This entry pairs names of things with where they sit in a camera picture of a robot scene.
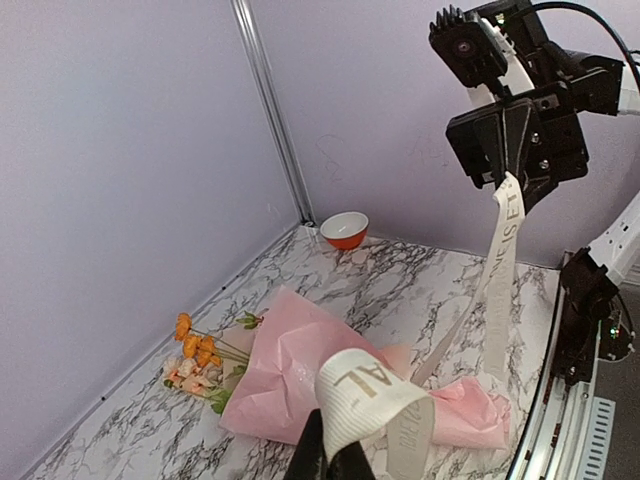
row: black cable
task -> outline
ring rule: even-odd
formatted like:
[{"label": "black cable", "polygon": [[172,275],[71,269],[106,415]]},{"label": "black cable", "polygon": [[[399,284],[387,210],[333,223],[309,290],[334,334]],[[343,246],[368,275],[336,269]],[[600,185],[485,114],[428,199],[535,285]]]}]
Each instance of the black cable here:
[{"label": "black cable", "polygon": [[635,63],[635,60],[634,60],[631,52],[629,51],[629,49],[625,45],[625,43],[622,40],[622,38],[620,37],[620,35],[618,35],[618,32],[616,32],[606,22],[606,20],[604,18],[602,18],[600,15],[598,15],[595,11],[591,10],[589,7],[585,7],[584,5],[578,5],[577,3],[572,3],[572,2],[544,2],[544,3],[537,3],[537,4],[535,4],[535,5],[531,6],[531,7],[527,7],[524,10],[520,10],[519,12],[516,12],[513,15],[511,15],[507,19],[506,23],[502,26],[502,29],[505,32],[507,32],[507,29],[508,29],[509,25],[514,20],[522,18],[522,17],[524,17],[526,15],[529,15],[531,13],[540,12],[542,10],[573,10],[574,12],[579,12],[579,13],[582,13],[584,15],[588,15],[593,20],[598,22],[607,31],[607,33],[613,38],[613,40],[616,42],[616,45],[618,45],[618,48],[622,52],[622,55],[624,56],[624,59],[627,61],[627,63],[629,64],[629,67],[631,68],[631,73],[633,74],[633,78],[636,81],[636,86],[638,87],[638,91],[640,92],[640,72],[638,71],[638,66]]},{"label": "black cable", "polygon": [[616,294],[616,297],[618,297],[618,302],[620,302],[620,305],[622,306],[622,311],[624,312],[625,317],[627,317],[627,323],[629,324],[629,333],[635,332],[635,329],[633,328],[633,320],[631,320],[631,314],[629,313],[627,304],[624,303],[624,300],[622,299],[622,295],[620,295],[620,292]]}]

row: pink wrapping paper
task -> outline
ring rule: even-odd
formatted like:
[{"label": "pink wrapping paper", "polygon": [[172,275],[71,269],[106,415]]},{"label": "pink wrapping paper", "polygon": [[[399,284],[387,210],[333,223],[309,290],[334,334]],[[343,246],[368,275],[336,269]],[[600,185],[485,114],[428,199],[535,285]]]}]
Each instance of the pink wrapping paper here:
[{"label": "pink wrapping paper", "polygon": [[249,367],[220,426],[234,433],[296,444],[318,408],[314,381],[332,355],[360,348],[383,355],[342,320],[281,287],[258,328]]},{"label": "pink wrapping paper", "polygon": [[431,396],[436,406],[433,443],[497,449],[509,445],[509,400],[487,394],[475,377],[462,377]]}]

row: marble table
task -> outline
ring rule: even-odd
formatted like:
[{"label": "marble table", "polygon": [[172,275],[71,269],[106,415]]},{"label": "marble table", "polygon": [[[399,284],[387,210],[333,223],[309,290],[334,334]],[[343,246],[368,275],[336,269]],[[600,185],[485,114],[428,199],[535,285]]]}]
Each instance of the marble table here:
[{"label": "marble table", "polygon": [[[483,259],[402,241],[367,239],[340,253],[299,227],[259,256],[196,316],[199,329],[231,325],[259,311],[287,285],[346,319],[375,346],[414,345],[415,364],[467,306]],[[427,479],[505,478],[531,407],[551,328],[558,272],[518,265],[508,347],[511,445],[505,451],[434,447]],[[430,381],[444,386],[482,369],[484,308],[477,308]],[[198,399],[160,384],[163,360],[179,352],[167,342],[60,444],[29,479],[266,480],[282,478],[293,447],[217,427]],[[384,440],[367,452],[379,479]]]}]

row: marble surface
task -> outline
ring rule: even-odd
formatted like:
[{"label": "marble surface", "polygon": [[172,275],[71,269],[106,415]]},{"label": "marble surface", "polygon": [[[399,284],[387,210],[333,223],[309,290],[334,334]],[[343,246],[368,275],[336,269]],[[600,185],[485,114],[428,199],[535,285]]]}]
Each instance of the marble surface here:
[{"label": "marble surface", "polygon": [[[224,328],[244,310],[259,311],[280,285],[347,319],[375,346],[414,345],[415,364],[446,334],[471,299],[483,260],[400,241],[367,239],[339,253],[300,227],[257,258],[196,319],[200,330]],[[505,478],[531,406],[551,327],[558,272],[519,265],[508,348],[512,402],[510,449],[434,447],[427,479]],[[444,386],[482,368],[484,308],[477,308],[430,381]],[[198,399],[160,384],[167,343],[53,451],[29,479],[266,480],[282,478],[293,447],[217,428]],[[384,440],[367,452],[387,478]]]}]

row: robotic arm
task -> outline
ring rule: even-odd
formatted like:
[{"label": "robotic arm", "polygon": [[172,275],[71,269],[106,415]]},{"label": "robotic arm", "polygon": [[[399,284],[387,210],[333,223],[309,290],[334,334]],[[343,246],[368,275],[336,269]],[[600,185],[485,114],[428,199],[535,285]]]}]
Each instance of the robotic arm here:
[{"label": "robotic arm", "polygon": [[[429,34],[474,106],[451,119],[446,131],[465,173],[482,188],[497,187],[509,171],[520,182],[527,211],[561,182],[587,174],[578,113],[640,115],[635,65],[563,50],[549,40],[538,15],[527,13],[531,6],[530,0],[467,12],[452,6],[438,12]],[[568,383],[591,378],[595,353],[588,346],[595,345],[599,321],[611,317],[618,285],[639,255],[640,194],[561,272],[570,306],[554,364]],[[607,347],[609,359],[628,353],[633,332],[628,336]]]}]

